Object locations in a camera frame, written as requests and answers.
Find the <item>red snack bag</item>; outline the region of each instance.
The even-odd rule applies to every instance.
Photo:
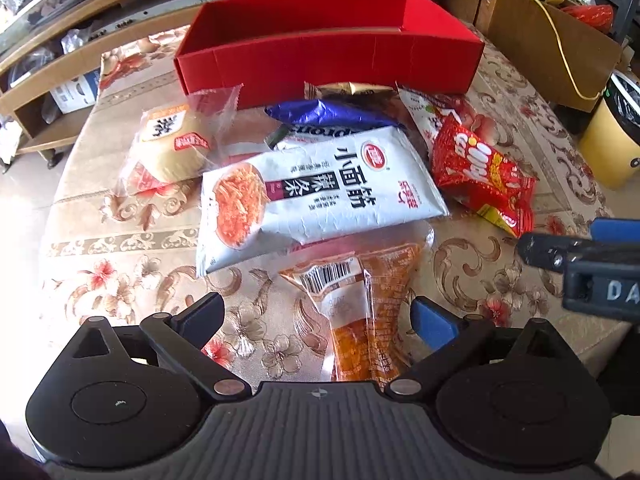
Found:
[[[533,229],[535,178],[447,116],[433,145],[436,186],[480,216],[519,237]]]
[[[604,34],[609,32],[613,24],[613,7],[610,5],[576,5],[561,10]]]

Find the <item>barcode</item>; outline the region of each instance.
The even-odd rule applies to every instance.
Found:
[[[327,285],[341,280],[351,273],[349,262],[337,264],[325,264],[311,269],[305,274],[300,274],[300,282],[307,292],[319,294]]]

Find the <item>electronic device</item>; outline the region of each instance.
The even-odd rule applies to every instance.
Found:
[[[565,308],[637,322],[638,225],[597,219],[599,241],[525,234],[518,253],[564,273]],[[609,401],[551,323],[497,328],[422,296],[410,308],[435,351],[384,391],[263,382],[253,393],[200,351],[224,320],[215,293],[139,326],[90,317],[31,396],[27,426],[60,480],[608,478],[594,460]]]

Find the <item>red cardboard box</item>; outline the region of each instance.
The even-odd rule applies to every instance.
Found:
[[[430,0],[217,0],[174,63],[185,93],[243,84],[249,108],[301,99],[305,81],[464,93],[483,47]]]

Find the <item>yellow cable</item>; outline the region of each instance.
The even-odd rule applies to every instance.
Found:
[[[560,56],[562,56],[562,62],[564,62],[564,68],[566,69],[566,72],[569,75],[571,84],[574,86],[575,93],[578,94],[578,97],[580,97],[580,99],[584,99],[585,101],[595,101],[599,99],[602,92],[599,92],[593,97],[587,97],[584,94],[582,94],[580,90],[578,90],[578,85],[575,83],[574,75],[571,73],[571,69],[569,68],[569,63],[567,62],[566,56],[564,55],[564,50],[562,49],[562,41],[560,40],[560,34],[558,34],[558,30],[556,29],[556,24],[554,23],[554,20],[551,18],[549,11],[546,10],[545,5],[542,2],[540,2],[540,0],[533,0],[533,1],[536,3],[537,6],[540,7],[540,9],[542,9],[542,11],[545,13],[546,18],[549,20],[549,23],[551,23],[551,28],[554,30],[554,34],[556,35],[556,41],[558,42],[558,49],[560,50]]]

